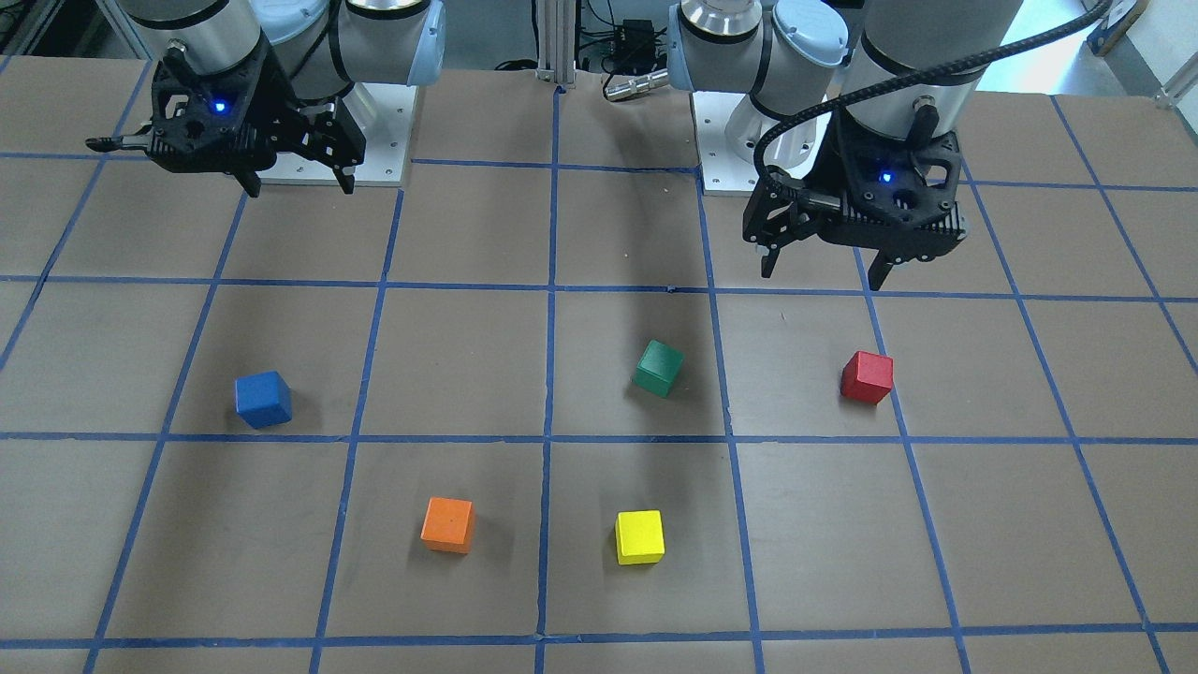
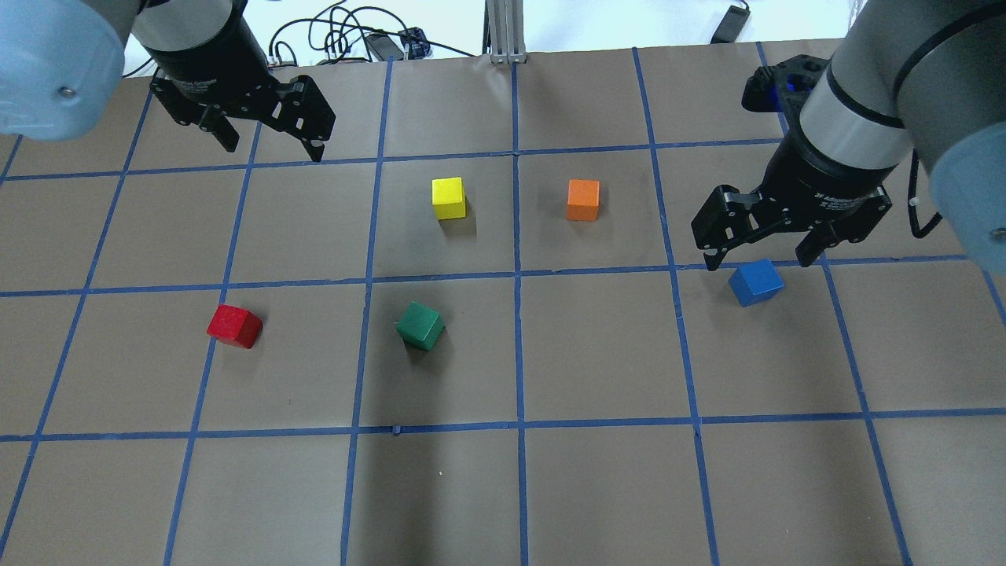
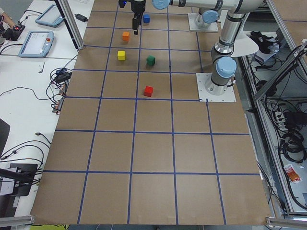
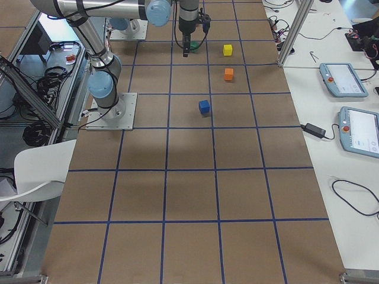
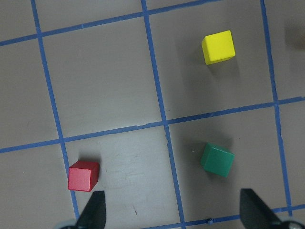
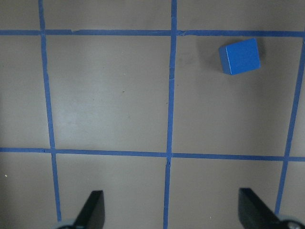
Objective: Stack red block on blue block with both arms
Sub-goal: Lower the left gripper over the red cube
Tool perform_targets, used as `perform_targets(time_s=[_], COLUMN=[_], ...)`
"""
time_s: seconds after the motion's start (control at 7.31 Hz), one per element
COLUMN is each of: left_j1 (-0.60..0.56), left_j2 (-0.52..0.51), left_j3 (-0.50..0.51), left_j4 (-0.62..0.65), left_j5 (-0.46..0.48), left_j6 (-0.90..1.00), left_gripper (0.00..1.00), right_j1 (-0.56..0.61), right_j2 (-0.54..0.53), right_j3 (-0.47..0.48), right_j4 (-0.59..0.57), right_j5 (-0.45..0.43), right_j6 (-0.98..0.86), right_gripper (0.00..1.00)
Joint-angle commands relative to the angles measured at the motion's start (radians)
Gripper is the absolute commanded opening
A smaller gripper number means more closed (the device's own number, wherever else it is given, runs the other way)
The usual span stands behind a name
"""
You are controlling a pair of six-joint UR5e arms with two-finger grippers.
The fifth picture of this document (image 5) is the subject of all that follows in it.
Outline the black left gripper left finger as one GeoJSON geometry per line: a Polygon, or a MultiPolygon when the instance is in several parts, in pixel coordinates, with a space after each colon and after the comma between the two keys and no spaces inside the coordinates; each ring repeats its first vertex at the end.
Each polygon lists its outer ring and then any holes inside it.
{"type": "Polygon", "coordinates": [[[104,229],[105,225],[105,192],[94,191],[75,226],[77,229],[104,229]]]}

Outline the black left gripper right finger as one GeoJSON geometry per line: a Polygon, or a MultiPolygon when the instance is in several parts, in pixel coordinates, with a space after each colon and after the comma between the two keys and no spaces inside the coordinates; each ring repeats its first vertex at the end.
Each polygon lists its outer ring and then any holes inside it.
{"type": "Polygon", "coordinates": [[[240,191],[239,215],[246,229],[285,229],[286,225],[251,189],[240,191]]]}

